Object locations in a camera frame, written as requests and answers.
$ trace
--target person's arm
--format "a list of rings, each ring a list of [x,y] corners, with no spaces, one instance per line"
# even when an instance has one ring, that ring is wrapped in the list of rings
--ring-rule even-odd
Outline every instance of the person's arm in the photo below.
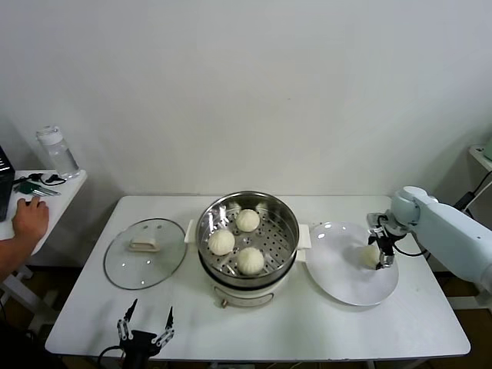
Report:
[[[15,236],[0,241],[0,282],[25,263],[48,230],[49,210],[44,201],[33,198],[27,205],[25,199],[17,202],[17,212],[12,219]]]

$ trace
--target human hand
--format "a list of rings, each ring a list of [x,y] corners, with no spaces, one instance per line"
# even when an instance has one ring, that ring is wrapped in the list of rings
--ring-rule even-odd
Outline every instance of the human hand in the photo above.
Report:
[[[33,197],[31,204],[24,198],[17,201],[17,212],[12,219],[15,237],[37,244],[48,230],[49,210],[44,201]]]

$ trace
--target water bottle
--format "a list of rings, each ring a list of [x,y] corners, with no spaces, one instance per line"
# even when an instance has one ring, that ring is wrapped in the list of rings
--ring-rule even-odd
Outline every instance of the water bottle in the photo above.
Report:
[[[58,175],[63,179],[77,177],[80,168],[63,139],[60,128],[48,125],[36,132],[36,138],[45,149]]]

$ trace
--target plastic bottle cap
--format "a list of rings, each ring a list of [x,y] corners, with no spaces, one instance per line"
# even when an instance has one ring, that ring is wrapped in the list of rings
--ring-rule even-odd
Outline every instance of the plastic bottle cap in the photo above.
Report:
[[[37,131],[36,136],[42,145],[54,145],[63,140],[60,128],[56,126],[46,126],[41,131]]]

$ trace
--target black device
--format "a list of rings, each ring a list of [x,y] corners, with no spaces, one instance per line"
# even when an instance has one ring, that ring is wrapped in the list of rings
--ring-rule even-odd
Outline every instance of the black device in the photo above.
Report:
[[[7,217],[8,202],[14,184],[15,170],[0,146],[0,221]]]

